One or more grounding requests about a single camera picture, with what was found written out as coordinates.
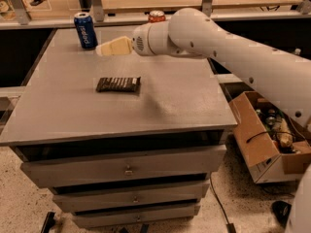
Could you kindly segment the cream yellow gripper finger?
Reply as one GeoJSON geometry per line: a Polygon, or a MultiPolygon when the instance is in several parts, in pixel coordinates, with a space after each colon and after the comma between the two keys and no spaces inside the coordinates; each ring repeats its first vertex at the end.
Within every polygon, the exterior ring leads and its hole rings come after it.
{"type": "Polygon", "coordinates": [[[122,36],[97,46],[95,51],[99,56],[128,55],[132,52],[132,43],[128,37],[122,36]]]}

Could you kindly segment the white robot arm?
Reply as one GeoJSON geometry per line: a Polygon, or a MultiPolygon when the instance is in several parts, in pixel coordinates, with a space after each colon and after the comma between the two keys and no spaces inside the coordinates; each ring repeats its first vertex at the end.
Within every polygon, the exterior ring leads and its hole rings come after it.
{"type": "Polygon", "coordinates": [[[209,57],[281,109],[304,129],[311,121],[311,60],[231,34],[197,9],[134,29],[96,47],[100,56],[209,57]]]}

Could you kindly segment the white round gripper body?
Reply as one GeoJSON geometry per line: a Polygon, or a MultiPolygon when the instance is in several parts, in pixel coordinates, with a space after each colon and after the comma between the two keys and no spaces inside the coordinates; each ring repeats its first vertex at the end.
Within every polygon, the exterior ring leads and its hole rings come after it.
{"type": "Polygon", "coordinates": [[[133,31],[132,46],[142,56],[172,55],[177,50],[169,38],[167,21],[138,26],[133,31]]]}

